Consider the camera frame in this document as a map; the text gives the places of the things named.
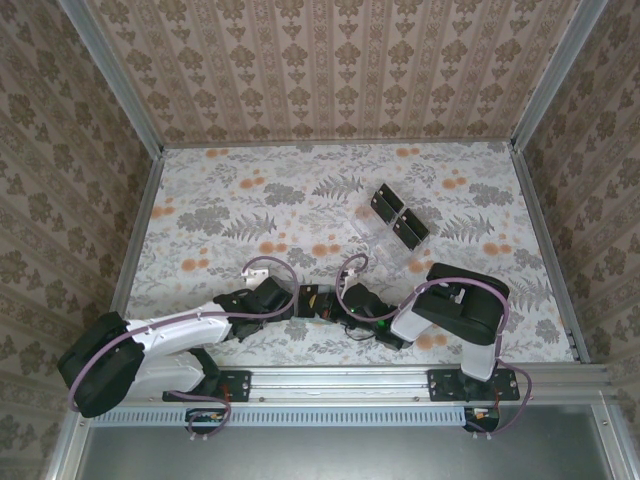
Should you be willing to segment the black credit card gold chip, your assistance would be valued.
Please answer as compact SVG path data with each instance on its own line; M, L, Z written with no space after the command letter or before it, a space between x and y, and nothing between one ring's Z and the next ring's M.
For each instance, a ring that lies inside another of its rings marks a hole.
M402 202L398 202L395 198L389 199L379 192L376 192L371 200L371 208L385 224L395 221L402 206Z
M317 299L314 307L309 306L309 300L314 294L317 295ZM315 318L319 308L319 286L316 284L301 285L298 293L297 313L300 318Z
M429 235L430 231L426 224L410 208L406 208L400 218L420 240L424 240Z
M401 219L396 221L393 231L409 251L413 251L421 242L420 237Z
M403 200L386 184L383 183L376 191L377 203L400 213L404 208Z

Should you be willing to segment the clear acrylic card stand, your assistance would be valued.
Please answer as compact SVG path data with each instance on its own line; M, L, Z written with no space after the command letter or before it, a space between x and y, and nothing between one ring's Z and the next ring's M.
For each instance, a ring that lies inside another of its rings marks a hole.
M419 248L425 244L431 231L427 226L427 223L410 208L420 218L420 220L426 224L430 233L424 240L421 240L420 244L413 251L409 251L393 231L394 224L398 219L401 219L400 215L409 207L399 196L405 203L404 208L397 215L394 222L385 224L371 208L371 200L377 189L373 192L368 202L360 205L356 209L351 218L351 225L364 240L364 243L368 247L369 255L373 256L391 274L396 275L407 268L414 260Z

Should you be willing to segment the floral patterned table cover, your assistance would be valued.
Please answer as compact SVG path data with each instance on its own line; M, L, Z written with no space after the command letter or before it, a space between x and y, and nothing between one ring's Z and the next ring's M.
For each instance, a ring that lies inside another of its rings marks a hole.
M370 291L396 304L437 262L493 276L510 291L502 357L573 360L503 142L170 150L128 316L179 312L237 290L254 257L283 278L332 284L345 260L369 251L352 223L384 184L429 236L398 273L371 259L361 278Z

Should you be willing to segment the small black electronics board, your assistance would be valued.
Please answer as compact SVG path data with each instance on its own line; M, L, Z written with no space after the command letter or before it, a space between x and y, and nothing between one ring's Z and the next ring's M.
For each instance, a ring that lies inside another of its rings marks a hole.
M466 407L464 409L465 425L463 428L472 433L494 432L500 422L498 407Z
M222 407L192 408L185 413L185 422L193 428L215 428L225 418L226 410Z

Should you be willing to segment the grey metal sheet panel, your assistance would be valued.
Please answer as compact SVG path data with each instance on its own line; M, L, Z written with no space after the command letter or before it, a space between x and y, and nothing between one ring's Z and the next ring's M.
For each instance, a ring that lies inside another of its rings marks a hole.
M460 427L99 428L78 480L612 480L586 407L529 407L486 439Z

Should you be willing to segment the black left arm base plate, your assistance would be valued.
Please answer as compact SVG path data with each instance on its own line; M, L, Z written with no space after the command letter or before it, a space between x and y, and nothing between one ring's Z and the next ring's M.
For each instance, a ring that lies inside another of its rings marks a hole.
M247 402L251 391L252 373L249 370L222 370L205 377L184 395L216 397L227 402Z

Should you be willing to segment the aluminium table edge rail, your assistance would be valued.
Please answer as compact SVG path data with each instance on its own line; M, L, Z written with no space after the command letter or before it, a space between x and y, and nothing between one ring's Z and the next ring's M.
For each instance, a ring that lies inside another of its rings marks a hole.
M521 192L527 206L532 227L536 235L542 259L545 264L549 283L552 288L559 315L565 325L567 335L572 341L574 357L583 364L591 363L584 336L566 286L561 266L545 222L543 211L538 200L533 181L523 154L511 143L507 143L514 171L518 178Z
M138 214L131 232L124 262L114 290L110 310L117 311L121 316L125 316L127 311L127 305L143 249L145 235L151 219L154 202L159 189L163 168L164 158L162 155L159 155L152 161Z

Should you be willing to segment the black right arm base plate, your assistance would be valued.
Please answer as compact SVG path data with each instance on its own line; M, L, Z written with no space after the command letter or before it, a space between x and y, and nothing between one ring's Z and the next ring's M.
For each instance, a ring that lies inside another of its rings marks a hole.
M432 402L516 401L520 399L515 372L497 369L487 381L465 375L461 369L432 369L427 372Z

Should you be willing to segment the aluminium frame beam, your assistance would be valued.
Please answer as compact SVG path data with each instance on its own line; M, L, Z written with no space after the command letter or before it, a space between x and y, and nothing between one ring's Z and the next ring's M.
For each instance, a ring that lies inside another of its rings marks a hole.
M61 426L45 480L76 480L91 421L75 412L68 412Z
M592 406L592 412L612 478L640 480L640 457L620 407L602 399Z

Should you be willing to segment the aluminium frame post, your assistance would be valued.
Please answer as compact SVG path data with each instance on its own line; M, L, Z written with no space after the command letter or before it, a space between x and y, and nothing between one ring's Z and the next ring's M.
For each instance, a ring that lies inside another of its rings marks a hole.
M580 0L511 136L522 152L558 93L569 70L604 11L608 0Z
M59 3L126 113L146 151L153 160L160 158L163 141L147 114L142 99L129 80L125 66L117 59L114 49L85 0L59 0Z

